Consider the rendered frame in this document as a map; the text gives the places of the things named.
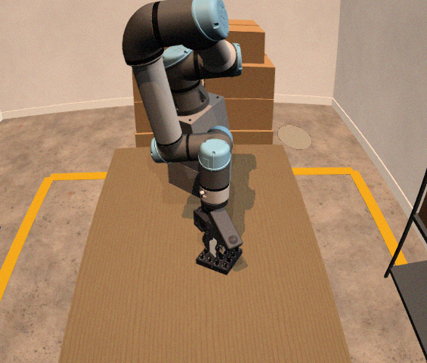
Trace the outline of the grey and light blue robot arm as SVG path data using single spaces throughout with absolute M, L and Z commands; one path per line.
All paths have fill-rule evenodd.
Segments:
M 240 45 L 224 42 L 228 33 L 222 0 L 164 0 L 139 8 L 122 37 L 122 53 L 132 67 L 155 137 L 150 143 L 153 161 L 199 161 L 200 197 L 209 204 L 229 198 L 232 134 L 214 126 L 183 135 L 178 116 L 199 113 L 209 105 L 201 79 L 241 75 Z M 164 47 L 169 48 L 164 52 Z M 226 251 L 243 244 L 225 207 L 208 217 Z

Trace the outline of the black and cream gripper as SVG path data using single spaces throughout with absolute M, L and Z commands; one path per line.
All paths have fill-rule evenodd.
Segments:
M 199 206 L 198 209 L 195 209 L 193 211 L 193 221 L 196 227 L 198 227 L 198 229 L 201 232 L 205 232 L 203 237 L 202 237 L 202 241 L 206 247 L 206 250 L 209 254 L 209 256 L 213 259 L 213 261 L 216 259 L 216 250 L 215 250 L 215 246 L 218 242 L 219 246 L 220 246 L 220 250 L 218 251 L 218 257 L 221 258 L 221 256 L 223 255 L 225 248 L 217 234 L 217 232 L 215 231 L 209 217 L 208 214 L 209 212 L 213 211 L 214 209 L 220 209 L 223 208 L 227 205 L 228 199 L 220 204 L 209 204 L 206 203 L 205 201 L 203 201 L 201 199 L 201 206 Z M 204 206 L 203 206 L 203 205 Z M 205 208 L 205 206 L 207 206 L 207 208 Z M 211 209 L 208 209 L 211 208 Z M 209 229 L 209 230 L 208 230 Z

